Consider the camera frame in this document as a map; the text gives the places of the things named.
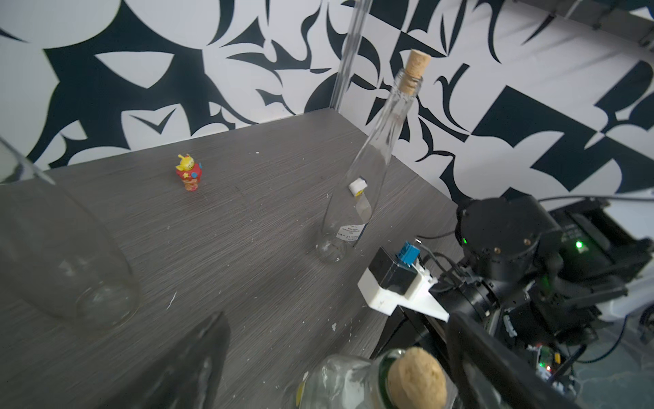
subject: yellow cartoon figure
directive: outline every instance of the yellow cartoon figure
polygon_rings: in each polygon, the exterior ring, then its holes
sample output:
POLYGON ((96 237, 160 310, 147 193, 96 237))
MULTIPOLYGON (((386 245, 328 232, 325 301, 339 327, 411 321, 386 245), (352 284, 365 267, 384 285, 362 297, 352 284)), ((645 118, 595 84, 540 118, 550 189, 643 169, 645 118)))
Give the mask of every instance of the yellow cartoon figure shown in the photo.
POLYGON ((195 163, 193 158, 187 153, 186 156, 177 155, 181 160, 179 165, 175 166, 177 169, 177 176, 184 182, 184 187, 192 192, 198 189, 198 183, 202 176, 202 164, 195 163))

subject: white paint speck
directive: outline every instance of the white paint speck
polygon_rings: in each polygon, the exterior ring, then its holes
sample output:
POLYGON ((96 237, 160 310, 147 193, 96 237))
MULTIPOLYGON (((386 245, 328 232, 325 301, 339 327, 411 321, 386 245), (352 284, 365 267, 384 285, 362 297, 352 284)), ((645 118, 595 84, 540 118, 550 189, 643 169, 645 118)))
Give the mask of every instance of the white paint speck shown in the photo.
POLYGON ((176 295, 177 295, 177 291, 175 291, 175 294, 173 294, 172 299, 171 299, 170 302, 168 303, 168 307, 165 309, 166 311, 168 311, 168 308, 170 308, 170 305, 173 303, 173 300, 175 299, 175 296, 176 296, 176 295))

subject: white 3d-printed part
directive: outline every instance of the white 3d-printed part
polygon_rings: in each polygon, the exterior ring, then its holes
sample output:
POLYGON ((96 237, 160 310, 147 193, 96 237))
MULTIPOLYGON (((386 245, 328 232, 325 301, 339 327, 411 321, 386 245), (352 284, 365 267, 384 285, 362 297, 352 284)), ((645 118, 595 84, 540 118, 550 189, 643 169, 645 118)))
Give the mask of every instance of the white 3d-printed part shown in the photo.
POLYGON ((350 183, 347 187, 350 189, 350 192, 353 196, 357 196, 360 192, 363 192, 366 187, 368 187, 368 184, 365 180, 363 180, 363 178, 359 177, 354 182, 350 183))
POLYGON ((386 315, 391 315, 397 306, 402 306, 429 315, 430 317, 447 321, 449 314, 429 293, 429 288, 431 287, 429 281, 428 276, 418 274, 413 279, 410 288, 402 296, 381 288, 375 276, 366 268, 364 275, 359 280, 358 287, 366 299, 368 306, 386 315))

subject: bottle neck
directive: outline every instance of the bottle neck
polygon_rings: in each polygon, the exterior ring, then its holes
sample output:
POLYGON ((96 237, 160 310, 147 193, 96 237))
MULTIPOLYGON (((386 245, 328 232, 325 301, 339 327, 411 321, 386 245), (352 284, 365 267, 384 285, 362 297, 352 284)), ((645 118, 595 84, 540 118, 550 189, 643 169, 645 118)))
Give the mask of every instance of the bottle neck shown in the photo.
POLYGON ((370 133, 368 143, 381 152, 386 164, 390 161, 395 142, 402 132, 404 120, 421 84, 422 78, 412 77, 404 70, 400 70, 395 77, 395 83, 379 114, 377 123, 370 133))
POLYGON ((375 409, 402 409, 393 404, 388 393, 388 371, 390 366, 404 355, 404 349, 392 349, 373 361, 370 368, 370 396, 375 409))

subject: blue connector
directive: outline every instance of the blue connector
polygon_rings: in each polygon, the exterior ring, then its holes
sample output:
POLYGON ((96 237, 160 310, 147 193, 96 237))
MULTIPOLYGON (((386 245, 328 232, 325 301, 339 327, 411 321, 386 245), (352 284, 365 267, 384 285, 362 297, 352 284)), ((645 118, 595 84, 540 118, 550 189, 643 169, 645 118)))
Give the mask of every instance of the blue connector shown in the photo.
POLYGON ((398 254, 398 260, 407 266, 410 266, 413 264, 413 262, 415 262, 415 259, 418 258, 419 254, 420 249, 406 241, 404 243, 404 247, 402 247, 402 250, 400 250, 400 254, 398 254))

